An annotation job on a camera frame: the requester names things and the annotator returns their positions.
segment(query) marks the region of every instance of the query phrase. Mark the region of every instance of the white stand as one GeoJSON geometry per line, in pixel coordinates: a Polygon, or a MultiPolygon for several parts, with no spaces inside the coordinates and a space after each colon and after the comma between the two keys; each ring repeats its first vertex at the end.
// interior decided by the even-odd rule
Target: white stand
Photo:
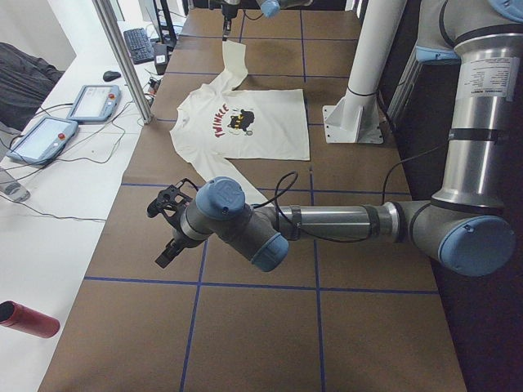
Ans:
{"type": "Polygon", "coordinates": [[[407,0],[369,0],[346,94],[324,106],[327,143],[383,142],[376,94],[407,0]]]}

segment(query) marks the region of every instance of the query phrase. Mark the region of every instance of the black cartoon bear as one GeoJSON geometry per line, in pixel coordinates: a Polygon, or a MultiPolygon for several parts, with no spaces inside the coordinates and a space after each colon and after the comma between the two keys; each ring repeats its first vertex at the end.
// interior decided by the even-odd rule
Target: black cartoon bear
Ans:
{"type": "Polygon", "coordinates": [[[249,131],[247,128],[252,123],[254,123],[254,113],[241,109],[238,116],[230,116],[230,124],[228,127],[241,129],[245,132],[245,135],[251,136],[253,131],[249,131]]]}

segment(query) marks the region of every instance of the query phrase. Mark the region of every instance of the brown table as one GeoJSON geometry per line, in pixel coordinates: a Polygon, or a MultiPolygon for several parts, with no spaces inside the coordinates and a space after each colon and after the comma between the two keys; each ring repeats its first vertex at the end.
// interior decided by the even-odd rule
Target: brown table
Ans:
{"type": "MultiPolygon", "coordinates": [[[[340,11],[235,20],[249,70],[240,89],[306,97],[310,162],[234,161],[267,195],[298,171],[282,205],[379,204],[399,160],[390,138],[324,140],[321,107],[344,95],[359,32],[340,11]]],[[[222,71],[220,34],[219,11],[190,12],[40,390],[464,391],[429,260],[409,245],[292,243],[264,274],[211,237],[166,269],[154,263],[171,230],[146,206],[183,177],[203,183],[169,130],[188,93],[222,71]]],[[[388,191],[409,199],[400,168],[388,191]]]]}

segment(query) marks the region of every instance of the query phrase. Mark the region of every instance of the blue and white device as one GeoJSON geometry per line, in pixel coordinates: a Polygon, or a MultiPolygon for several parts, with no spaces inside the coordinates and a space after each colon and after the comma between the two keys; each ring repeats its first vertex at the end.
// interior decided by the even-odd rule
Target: blue and white device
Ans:
{"type": "Polygon", "coordinates": [[[76,121],[46,116],[22,136],[7,156],[23,163],[44,165],[60,155],[77,130],[76,121]]]}
{"type": "Polygon", "coordinates": [[[120,96],[120,87],[116,85],[83,86],[67,119],[78,123],[104,123],[116,110],[120,96]]]}

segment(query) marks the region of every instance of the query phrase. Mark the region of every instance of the blue cap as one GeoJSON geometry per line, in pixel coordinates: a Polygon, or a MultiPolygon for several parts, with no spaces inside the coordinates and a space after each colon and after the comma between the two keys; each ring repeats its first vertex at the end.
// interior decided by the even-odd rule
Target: blue cap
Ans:
{"type": "Polygon", "coordinates": [[[427,65],[453,65],[461,62],[455,51],[416,45],[416,60],[427,65]]]}
{"type": "Polygon", "coordinates": [[[498,216],[478,216],[454,227],[441,241],[438,256],[445,267],[467,276],[494,272],[512,256],[516,235],[498,216]]]}
{"type": "Polygon", "coordinates": [[[276,0],[266,0],[263,4],[260,5],[261,12],[267,18],[276,16],[279,12],[279,3],[276,0]]]}
{"type": "Polygon", "coordinates": [[[208,218],[227,221],[240,214],[245,205],[241,186],[229,177],[216,177],[196,194],[196,207],[208,218]]]}
{"type": "Polygon", "coordinates": [[[276,233],[267,241],[251,259],[251,263],[263,272],[272,271],[287,256],[288,242],[276,233]]]}
{"type": "Polygon", "coordinates": [[[523,23],[523,0],[489,0],[489,3],[507,19],[523,23]]]}

